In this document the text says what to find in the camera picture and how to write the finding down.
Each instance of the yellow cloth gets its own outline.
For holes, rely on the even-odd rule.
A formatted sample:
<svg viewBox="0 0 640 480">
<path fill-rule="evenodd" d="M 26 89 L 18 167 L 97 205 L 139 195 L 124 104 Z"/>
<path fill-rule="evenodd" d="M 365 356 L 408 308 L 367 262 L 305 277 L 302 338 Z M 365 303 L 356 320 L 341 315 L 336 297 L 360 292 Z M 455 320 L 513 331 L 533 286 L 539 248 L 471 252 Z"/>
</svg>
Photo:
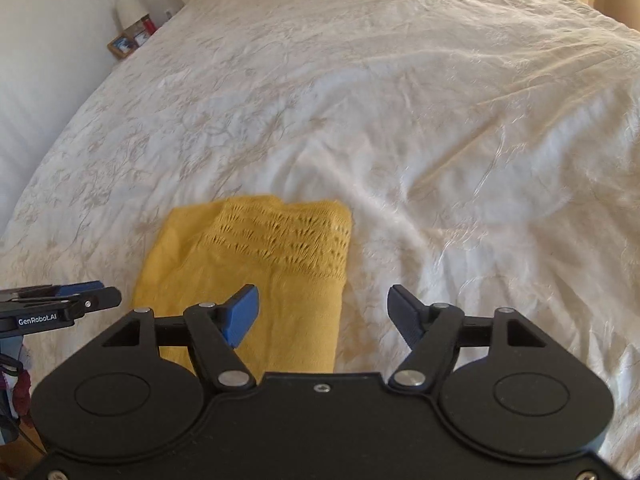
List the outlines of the yellow cloth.
<svg viewBox="0 0 640 480">
<path fill-rule="evenodd" d="M 260 314 L 237 352 L 254 376 L 331 372 L 350 232 L 351 215 L 338 202 L 257 196 L 176 208 L 146 258 L 133 305 L 176 316 L 253 283 Z M 161 354 L 191 368 L 186 349 Z"/>
</svg>

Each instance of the black robotic gripper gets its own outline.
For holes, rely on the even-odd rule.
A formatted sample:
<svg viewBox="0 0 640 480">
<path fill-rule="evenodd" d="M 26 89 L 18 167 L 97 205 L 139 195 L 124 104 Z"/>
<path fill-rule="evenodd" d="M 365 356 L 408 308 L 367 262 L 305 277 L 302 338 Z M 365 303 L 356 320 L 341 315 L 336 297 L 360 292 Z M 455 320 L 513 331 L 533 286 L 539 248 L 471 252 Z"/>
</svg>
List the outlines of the black robotic gripper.
<svg viewBox="0 0 640 480">
<path fill-rule="evenodd" d="M 257 384 L 232 349 L 257 306 L 247 285 L 222 305 L 141 309 L 108 328 L 34 391 L 49 454 L 27 479 L 621 479 L 595 453 L 614 408 L 606 385 L 513 309 L 465 317 L 396 285 L 388 313 L 412 351 L 388 383 Z M 160 346 L 186 346 L 196 374 Z M 469 346 L 488 355 L 454 371 Z"/>
</svg>

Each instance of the white lampshade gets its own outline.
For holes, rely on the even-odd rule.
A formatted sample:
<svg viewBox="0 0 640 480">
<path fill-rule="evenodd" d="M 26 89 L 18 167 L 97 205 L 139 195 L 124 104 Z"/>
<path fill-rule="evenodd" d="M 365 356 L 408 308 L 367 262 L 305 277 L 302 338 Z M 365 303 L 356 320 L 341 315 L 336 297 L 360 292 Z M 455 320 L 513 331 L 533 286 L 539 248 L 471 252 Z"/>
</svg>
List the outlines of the white lampshade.
<svg viewBox="0 0 640 480">
<path fill-rule="evenodd" d="M 126 30 L 149 13 L 139 0 L 118 0 L 116 12 L 123 30 Z"/>
</svg>

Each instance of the white bedspread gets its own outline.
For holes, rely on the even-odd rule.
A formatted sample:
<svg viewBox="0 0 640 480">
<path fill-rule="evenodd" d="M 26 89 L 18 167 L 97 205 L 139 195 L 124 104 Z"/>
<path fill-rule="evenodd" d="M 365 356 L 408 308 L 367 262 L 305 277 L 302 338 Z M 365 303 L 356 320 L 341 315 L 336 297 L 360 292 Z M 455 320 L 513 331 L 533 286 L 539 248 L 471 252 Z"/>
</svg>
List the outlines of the white bedspread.
<svg viewBox="0 0 640 480">
<path fill-rule="evenodd" d="M 575 0 L 195 0 L 50 150 L 0 283 L 130 296 L 168 211 L 233 194 L 353 211 L 337 370 L 407 348 L 389 286 L 512 305 L 607 380 L 640 467 L 640 34 Z M 28 338 L 39 380 L 121 315 Z"/>
</svg>

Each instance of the wooden picture frame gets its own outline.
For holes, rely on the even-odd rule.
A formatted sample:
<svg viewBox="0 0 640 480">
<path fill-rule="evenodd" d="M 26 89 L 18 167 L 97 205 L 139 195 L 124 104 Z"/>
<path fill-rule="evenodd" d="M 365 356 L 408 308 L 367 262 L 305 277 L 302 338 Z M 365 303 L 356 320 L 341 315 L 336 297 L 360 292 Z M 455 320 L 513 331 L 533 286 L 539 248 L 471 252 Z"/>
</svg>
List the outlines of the wooden picture frame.
<svg viewBox="0 0 640 480">
<path fill-rule="evenodd" d="M 133 54 L 138 46 L 129 36 L 121 34 L 110 41 L 107 48 L 118 59 L 125 59 Z"/>
</svg>

